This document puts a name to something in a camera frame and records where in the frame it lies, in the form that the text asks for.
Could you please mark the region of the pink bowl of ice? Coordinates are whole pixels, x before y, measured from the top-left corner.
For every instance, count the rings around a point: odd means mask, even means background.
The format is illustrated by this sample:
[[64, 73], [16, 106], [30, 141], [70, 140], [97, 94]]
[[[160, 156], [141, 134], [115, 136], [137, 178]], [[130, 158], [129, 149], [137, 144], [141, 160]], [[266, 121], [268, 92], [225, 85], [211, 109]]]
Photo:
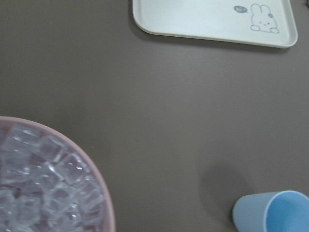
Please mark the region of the pink bowl of ice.
[[0, 229], [113, 232], [106, 183], [72, 140], [26, 119], [0, 118]]

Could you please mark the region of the light blue plastic cup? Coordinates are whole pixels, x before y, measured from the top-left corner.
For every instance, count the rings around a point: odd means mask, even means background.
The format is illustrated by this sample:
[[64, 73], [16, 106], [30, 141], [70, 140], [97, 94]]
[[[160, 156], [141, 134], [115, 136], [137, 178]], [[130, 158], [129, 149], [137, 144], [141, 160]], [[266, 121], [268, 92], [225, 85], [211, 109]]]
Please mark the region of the light blue plastic cup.
[[246, 195], [236, 201], [232, 219], [239, 232], [307, 232], [309, 198], [293, 190]]

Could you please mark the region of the cream rabbit tray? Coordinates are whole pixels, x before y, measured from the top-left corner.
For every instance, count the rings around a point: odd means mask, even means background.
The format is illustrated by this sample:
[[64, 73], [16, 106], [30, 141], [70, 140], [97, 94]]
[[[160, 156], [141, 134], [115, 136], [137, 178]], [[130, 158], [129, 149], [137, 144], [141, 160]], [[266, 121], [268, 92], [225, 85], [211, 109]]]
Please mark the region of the cream rabbit tray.
[[277, 48], [298, 39], [288, 0], [134, 0], [132, 14], [154, 35]]

